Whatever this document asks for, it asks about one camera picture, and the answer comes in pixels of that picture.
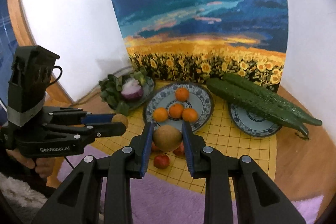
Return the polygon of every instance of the purple rug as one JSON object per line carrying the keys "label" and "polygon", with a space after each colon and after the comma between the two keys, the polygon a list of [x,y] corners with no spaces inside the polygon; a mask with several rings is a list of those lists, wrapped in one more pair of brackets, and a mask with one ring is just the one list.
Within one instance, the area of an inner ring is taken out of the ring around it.
{"label": "purple rug", "polygon": [[[93,155],[97,159],[107,155],[100,150],[86,146],[84,154],[70,156],[68,159],[76,166],[85,156]],[[58,179],[63,181],[72,168],[64,161],[58,173]],[[106,180],[103,181],[102,204],[105,196]],[[142,180],[131,179],[132,213],[134,224],[202,224],[204,217],[205,195],[183,189],[160,180],[151,174],[146,174]],[[314,224],[323,196],[295,201],[294,206],[306,220]],[[236,205],[233,203],[234,223],[237,224]]]}

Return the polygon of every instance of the sunflower painting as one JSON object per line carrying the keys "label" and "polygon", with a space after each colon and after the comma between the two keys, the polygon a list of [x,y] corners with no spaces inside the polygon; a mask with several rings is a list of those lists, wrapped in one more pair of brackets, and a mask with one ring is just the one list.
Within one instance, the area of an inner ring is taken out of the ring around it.
{"label": "sunflower painting", "polygon": [[204,83],[235,73],[276,91],[285,63],[287,0],[112,0],[135,69]]}

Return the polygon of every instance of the screw head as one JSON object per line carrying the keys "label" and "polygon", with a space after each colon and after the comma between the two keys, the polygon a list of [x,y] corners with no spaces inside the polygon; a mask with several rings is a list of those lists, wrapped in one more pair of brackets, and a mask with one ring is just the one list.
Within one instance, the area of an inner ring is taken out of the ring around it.
{"label": "screw head", "polygon": [[251,157],[250,156],[247,156],[247,155],[245,155],[245,156],[242,156],[241,157],[241,160],[243,161],[243,162],[245,162],[245,163],[250,163],[251,162]]}
{"label": "screw head", "polygon": [[132,152],[132,148],[129,147],[129,146],[125,146],[125,147],[123,148],[122,151],[123,151],[125,154],[127,154],[127,153],[131,153],[131,152]]}
{"label": "screw head", "polygon": [[87,163],[89,163],[89,162],[92,162],[93,161],[93,156],[86,156],[85,158],[84,158],[84,161],[85,162],[87,162]]}
{"label": "screw head", "polygon": [[213,148],[211,146],[204,146],[202,150],[205,153],[211,153],[213,151]]}

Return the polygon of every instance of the fluffy white fabric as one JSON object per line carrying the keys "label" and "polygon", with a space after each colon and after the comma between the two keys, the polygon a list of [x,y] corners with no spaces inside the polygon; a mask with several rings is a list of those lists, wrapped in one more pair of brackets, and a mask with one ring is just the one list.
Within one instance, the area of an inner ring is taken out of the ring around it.
{"label": "fluffy white fabric", "polygon": [[47,201],[44,195],[32,190],[26,182],[6,177],[2,173],[0,173],[0,190],[23,224],[30,224]]}

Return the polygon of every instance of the human hand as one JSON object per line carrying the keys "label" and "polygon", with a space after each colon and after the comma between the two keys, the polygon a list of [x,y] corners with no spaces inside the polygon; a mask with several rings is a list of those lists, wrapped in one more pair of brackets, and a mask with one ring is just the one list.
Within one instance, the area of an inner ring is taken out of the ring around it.
{"label": "human hand", "polygon": [[6,151],[9,156],[15,158],[22,165],[28,167],[29,169],[35,168],[35,172],[43,179],[49,177],[53,173],[55,158],[39,158],[36,159],[35,163],[32,159],[22,156],[17,148],[15,150]]}

